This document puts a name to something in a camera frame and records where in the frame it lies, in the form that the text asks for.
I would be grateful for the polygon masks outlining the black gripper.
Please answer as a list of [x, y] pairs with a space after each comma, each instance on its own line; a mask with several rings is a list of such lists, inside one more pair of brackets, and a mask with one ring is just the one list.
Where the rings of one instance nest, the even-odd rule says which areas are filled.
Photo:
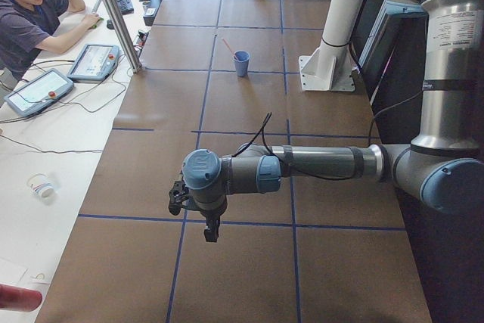
[[195, 203], [199, 207], [200, 213], [206, 218], [206, 226], [203, 231], [205, 241], [216, 243], [219, 239], [221, 216], [228, 206], [227, 197], [197, 198]]

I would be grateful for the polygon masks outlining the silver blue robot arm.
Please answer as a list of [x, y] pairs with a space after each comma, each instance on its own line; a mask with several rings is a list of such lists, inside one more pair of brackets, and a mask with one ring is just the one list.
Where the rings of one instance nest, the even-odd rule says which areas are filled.
[[483, 164], [472, 112], [483, 53], [483, 0], [386, 0], [388, 11], [428, 16], [419, 134], [409, 144], [367, 148], [269, 146], [248, 142], [235, 154], [199, 149], [186, 156], [169, 192], [169, 211], [194, 210], [215, 242], [230, 194], [268, 193], [285, 177], [392, 181], [443, 213], [483, 203]]

